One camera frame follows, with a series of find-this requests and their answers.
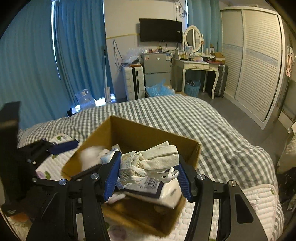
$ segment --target silver screw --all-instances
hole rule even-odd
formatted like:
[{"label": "silver screw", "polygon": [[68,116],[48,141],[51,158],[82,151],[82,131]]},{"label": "silver screw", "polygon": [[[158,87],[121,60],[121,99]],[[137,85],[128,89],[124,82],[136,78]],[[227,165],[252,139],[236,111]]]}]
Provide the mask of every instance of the silver screw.
[{"label": "silver screw", "polygon": [[205,175],[203,175],[203,174],[198,174],[198,175],[197,175],[197,179],[198,179],[198,180],[204,180],[204,179],[205,179]]},{"label": "silver screw", "polygon": [[67,183],[67,180],[66,180],[66,179],[61,179],[61,180],[59,181],[59,184],[60,184],[61,186],[66,185],[66,183]]},{"label": "silver screw", "polygon": [[235,187],[237,185],[237,183],[233,180],[229,181],[229,185],[232,187]]},{"label": "silver screw", "polygon": [[97,179],[99,176],[100,176],[100,175],[97,174],[97,173],[93,173],[93,174],[91,174],[91,178],[92,178],[92,179]]}]

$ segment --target floor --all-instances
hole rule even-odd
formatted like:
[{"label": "floor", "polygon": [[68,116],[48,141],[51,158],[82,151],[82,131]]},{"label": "floor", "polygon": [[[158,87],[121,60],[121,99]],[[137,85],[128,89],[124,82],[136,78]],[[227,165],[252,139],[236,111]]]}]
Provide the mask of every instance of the floor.
[{"label": "floor", "polygon": [[213,106],[252,145],[264,148],[276,165],[288,137],[287,130],[278,120],[268,123],[262,130],[247,114],[226,98],[212,100],[203,92],[199,92],[198,97]]}]

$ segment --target white suitcase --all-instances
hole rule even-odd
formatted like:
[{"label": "white suitcase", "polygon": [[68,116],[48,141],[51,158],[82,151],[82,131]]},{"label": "white suitcase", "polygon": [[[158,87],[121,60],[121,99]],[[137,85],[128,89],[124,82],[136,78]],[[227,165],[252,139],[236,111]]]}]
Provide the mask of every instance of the white suitcase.
[{"label": "white suitcase", "polygon": [[124,67],[123,76],[127,100],[145,98],[143,67]]}]

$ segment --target plaid bedspread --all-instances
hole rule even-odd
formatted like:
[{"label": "plaid bedspread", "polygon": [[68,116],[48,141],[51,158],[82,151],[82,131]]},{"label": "plaid bedspread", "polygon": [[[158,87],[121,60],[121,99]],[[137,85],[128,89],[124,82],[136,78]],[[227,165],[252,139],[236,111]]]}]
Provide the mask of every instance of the plaid bedspread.
[{"label": "plaid bedspread", "polygon": [[[182,95],[111,104],[37,124],[19,133],[19,147],[59,133],[83,142],[110,115],[196,139],[202,144],[198,171],[211,180],[225,183],[233,179],[242,189],[259,184],[278,189],[272,160],[264,149],[252,146],[208,103]],[[280,203],[275,223],[273,240],[283,231]]]}]

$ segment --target television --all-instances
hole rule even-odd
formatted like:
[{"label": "television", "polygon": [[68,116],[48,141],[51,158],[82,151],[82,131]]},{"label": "television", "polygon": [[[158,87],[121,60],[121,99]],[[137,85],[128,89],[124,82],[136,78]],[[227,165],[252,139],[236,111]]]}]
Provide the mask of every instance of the television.
[{"label": "television", "polygon": [[140,40],[141,42],[182,42],[182,22],[156,19],[140,18]]}]

